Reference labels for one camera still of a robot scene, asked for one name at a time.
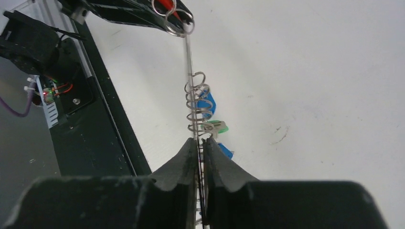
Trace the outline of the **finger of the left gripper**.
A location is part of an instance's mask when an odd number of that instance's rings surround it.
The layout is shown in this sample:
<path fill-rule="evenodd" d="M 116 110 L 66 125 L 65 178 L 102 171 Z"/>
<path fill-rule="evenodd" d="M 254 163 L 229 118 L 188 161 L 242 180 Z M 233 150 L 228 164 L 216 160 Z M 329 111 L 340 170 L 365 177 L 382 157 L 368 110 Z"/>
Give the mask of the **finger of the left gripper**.
<path fill-rule="evenodd" d="M 172 12 L 168 16 L 158 13 L 166 13 L 166 10 L 157 0 L 60 0 L 61 12 L 77 21 L 84 23 L 89 12 L 115 24 L 124 24 L 154 28 L 167 31 L 168 26 L 174 30 L 183 31 L 183 23 L 190 24 L 193 14 L 177 0 L 178 13 L 181 20 L 177 19 Z"/>

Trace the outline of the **red key tag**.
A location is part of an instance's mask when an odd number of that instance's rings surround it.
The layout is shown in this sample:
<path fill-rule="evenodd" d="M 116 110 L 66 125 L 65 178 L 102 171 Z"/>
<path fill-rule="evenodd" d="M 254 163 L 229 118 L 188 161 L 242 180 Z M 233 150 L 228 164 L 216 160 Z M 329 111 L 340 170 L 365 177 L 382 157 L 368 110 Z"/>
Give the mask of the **red key tag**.
<path fill-rule="evenodd" d="M 158 3 L 166 10 L 166 13 L 158 13 L 161 16 L 168 16 L 170 12 L 174 14 L 174 16 L 181 20 L 180 16 L 177 12 L 175 12 L 177 8 L 177 1 L 176 0 L 158 0 Z"/>

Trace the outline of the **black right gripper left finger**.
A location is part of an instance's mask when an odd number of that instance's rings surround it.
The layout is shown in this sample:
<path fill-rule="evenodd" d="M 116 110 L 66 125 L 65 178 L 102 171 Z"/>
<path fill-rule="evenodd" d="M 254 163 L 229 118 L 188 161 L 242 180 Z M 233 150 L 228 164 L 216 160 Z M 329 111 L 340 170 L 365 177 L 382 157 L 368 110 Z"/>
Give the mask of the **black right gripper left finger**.
<path fill-rule="evenodd" d="M 64 176 L 35 180 L 6 229 L 192 229 L 197 147 L 192 138 L 148 176 Z"/>

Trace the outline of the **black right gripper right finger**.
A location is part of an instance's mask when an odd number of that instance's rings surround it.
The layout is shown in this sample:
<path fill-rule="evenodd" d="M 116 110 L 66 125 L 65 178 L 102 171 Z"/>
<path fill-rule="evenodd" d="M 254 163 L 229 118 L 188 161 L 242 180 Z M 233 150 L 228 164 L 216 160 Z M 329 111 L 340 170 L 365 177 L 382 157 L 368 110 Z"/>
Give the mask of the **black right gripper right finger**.
<path fill-rule="evenodd" d="M 203 143 L 205 214 L 213 229 L 385 229 L 373 197 L 352 181 L 259 180 Z"/>

